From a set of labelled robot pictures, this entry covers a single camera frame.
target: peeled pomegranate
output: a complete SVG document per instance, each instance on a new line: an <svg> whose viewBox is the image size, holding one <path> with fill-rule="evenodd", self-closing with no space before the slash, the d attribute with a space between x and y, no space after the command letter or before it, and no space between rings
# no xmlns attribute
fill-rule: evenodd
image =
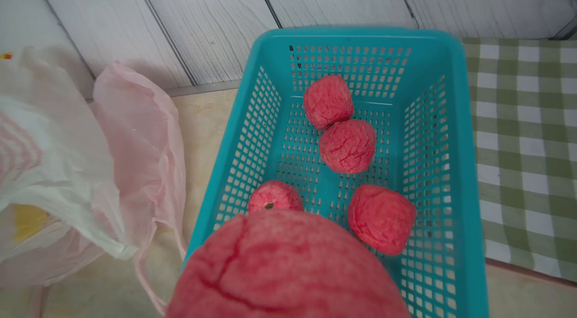
<svg viewBox="0 0 577 318"><path fill-rule="evenodd" d="M296 189L280 180L269 180L250 195L247 207L249 214L261 209L291 209L302 212L305 207Z"/></svg>
<svg viewBox="0 0 577 318"><path fill-rule="evenodd" d="M338 173L360 173L371 165L377 151L374 128L363 120L335 123L321 135L319 153L322 161Z"/></svg>
<svg viewBox="0 0 577 318"><path fill-rule="evenodd" d="M378 185L361 185L349 205L349 227L382 253L400 254L415 224L417 209L407 198Z"/></svg>
<svg viewBox="0 0 577 318"><path fill-rule="evenodd" d="M409 318L383 265L318 215L237 215L190 257L168 318Z"/></svg>
<svg viewBox="0 0 577 318"><path fill-rule="evenodd" d="M318 130L349 120L354 111L347 82L338 75L328 75L311 84L305 91L303 107L310 123Z"/></svg>

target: pink plastic bag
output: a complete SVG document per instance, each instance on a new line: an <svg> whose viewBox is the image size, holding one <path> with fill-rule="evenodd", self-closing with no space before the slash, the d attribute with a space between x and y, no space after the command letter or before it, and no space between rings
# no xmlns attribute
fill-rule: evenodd
<svg viewBox="0 0 577 318"><path fill-rule="evenodd" d="M108 66L94 85L90 104L114 159L114 180L134 254L136 275L154 307L166 303L153 291L145 257L157 225L174 229L184 259L182 216L186 198L185 164L178 111L169 96L146 77L119 62Z"/></svg>

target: red print on bag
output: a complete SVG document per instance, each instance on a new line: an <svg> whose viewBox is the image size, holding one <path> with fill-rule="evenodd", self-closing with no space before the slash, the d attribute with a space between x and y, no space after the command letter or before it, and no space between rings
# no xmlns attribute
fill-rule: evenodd
<svg viewBox="0 0 577 318"><path fill-rule="evenodd" d="M39 165L42 154L30 134L0 112L0 189Z"/></svg>

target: plastic basket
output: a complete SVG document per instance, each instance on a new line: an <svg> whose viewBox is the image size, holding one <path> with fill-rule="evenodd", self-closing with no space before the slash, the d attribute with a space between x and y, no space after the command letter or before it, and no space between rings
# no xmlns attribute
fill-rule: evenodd
<svg viewBox="0 0 577 318"><path fill-rule="evenodd" d="M339 74L354 119L371 123L369 170L340 174L319 156L321 132L302 108L305 89ZM189 255L236 214L250 194L278 179L307 212L349 229L347 207L361 184L401 192L417 207L399 256L370 248L398 284L414 317L488 317L487 283L465 55L451 35L386 27L273 30L256 40Z"/></svg>

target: checkered cloth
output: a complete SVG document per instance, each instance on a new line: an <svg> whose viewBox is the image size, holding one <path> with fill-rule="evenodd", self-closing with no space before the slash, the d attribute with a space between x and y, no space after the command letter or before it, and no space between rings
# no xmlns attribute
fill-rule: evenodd
<svg viewBox="0 0 577 318"><path fill-rule="evenodd" d="M577 282L577 41L463 43L485 256Z"/></svg>

